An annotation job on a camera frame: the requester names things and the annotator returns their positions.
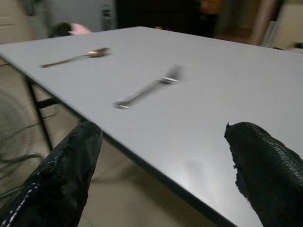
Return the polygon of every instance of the black mesh fabric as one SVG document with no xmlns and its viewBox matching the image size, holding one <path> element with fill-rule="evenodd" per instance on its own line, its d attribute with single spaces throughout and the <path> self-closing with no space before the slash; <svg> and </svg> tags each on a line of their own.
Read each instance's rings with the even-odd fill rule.
<svg viewBox="0 0 303 227">
<path fill-rule="evenodd" d="M 303 161 L 259 126 L 227 125 L 236 184 L 265 227 L 303 227 Z"/>
<path fill-rule="evenodd" d="M 0 227 L 76 227 L 101 140 L 101 129 L 94 123 L 74 128 L 3 205 Z"/>
</svg>

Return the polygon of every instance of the floor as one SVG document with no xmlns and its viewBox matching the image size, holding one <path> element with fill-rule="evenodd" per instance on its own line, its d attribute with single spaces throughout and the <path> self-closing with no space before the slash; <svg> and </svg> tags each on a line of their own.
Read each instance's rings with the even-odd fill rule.
<svg viewBox="0 0 303 227">
<path fill-rule="evenodd" d="M 47 156 L 22 77 L 9 65 L 0 66 L 0 91 L 14 96 L 29 114 L 29 124 L 34 125 L 31 153 Z M 44 116 L 54 144 L 78 123 L 78 119 L 61 106 L 52 107 Z M 0 181 L 1 191 L 22 183 L 37 165 L 37 160 L 25 161 L 13 175 Z M 79 227 L 142 226 L 214 227 L 215 224 L 103 141 Z"/>
<path fill-rule="evenodd" d="M 242 43 L 242 44 L 250 44 L 250 29 L 241 29 L 238 28 L 236 30 L 227 30 L 225 32 L 221 32 L 215 36 L 216 39 Z"/>
</svg>

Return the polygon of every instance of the spoon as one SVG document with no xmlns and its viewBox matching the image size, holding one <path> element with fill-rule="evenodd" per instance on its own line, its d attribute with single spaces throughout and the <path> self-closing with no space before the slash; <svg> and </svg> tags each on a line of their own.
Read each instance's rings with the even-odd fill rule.
<svg viewBox="0 0 303 227">
<path fill-rule="evenodd" d="M 140 97 L 147 95 L 148 93 L 154 91 L 155 89 L 161 87 L 166 84 L 173 84 L 180 82 L 180 66 L 175 65 L 170 69 L 166 76 L 152 82 L 147 87 L 143 88 L 140 91 L 130 94 L 127 98 L 123 100 L 118 100 L 114 103 L 114 107 L 118 109 L 128 109 L 129 106 L 134 103 Z"/>
<path fill-rule="evenodd" d="M 109 48 L 101 48 L 101 49 L 89 51 L 85 55 L 80 55 L 80 56 L 77 56 L 77 57 L 69 58 L 69 59 L 66 59 L 66 60 L 63 60 L 63 61 L 58 61 L 58 62 L 54 62 L 54 63 L 50 63 L 50 64 L 40 65 L 40 67 L 41 68 L 48 68 L 48 67 L 52 67 L 52 66 L 55 66 L 55 65 L 59 65 L 59 64 L 79 60 L 79 59 L 82 59 L 82 58 L 98 58 L 98 57 L 106 55 L 108 50 L 109 50 Z"/>
</svg>

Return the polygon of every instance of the table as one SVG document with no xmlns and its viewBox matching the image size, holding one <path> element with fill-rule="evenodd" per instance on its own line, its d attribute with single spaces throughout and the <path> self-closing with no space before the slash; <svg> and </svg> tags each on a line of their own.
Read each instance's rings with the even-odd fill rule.
<svg viewBox="0 0 303 227">
<path fill-rule="evenodd" d="M 111 54 L 39 67 L 99 47 Z M 303 157 L 299 54 L 134 27 L 2 45 L 0 56 L 220 226 L 262 226 L 235 185 L 227 122 L 253 122 Z M 113 107 L 174 64 L 181 82 Z"/>
</svg>

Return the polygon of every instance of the pink object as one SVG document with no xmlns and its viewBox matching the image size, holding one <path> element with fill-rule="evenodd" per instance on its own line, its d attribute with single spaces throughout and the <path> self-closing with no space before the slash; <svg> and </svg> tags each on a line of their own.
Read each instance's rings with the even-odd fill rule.
<svg viewBox="0 0 303 227">
<path fill-rule="evenodd" d="M 71 23 L 71 31 L 69 33 L 72 35 L 86 35 L 91 33 L 91 31 L 83 25 Z"/>
</svg>

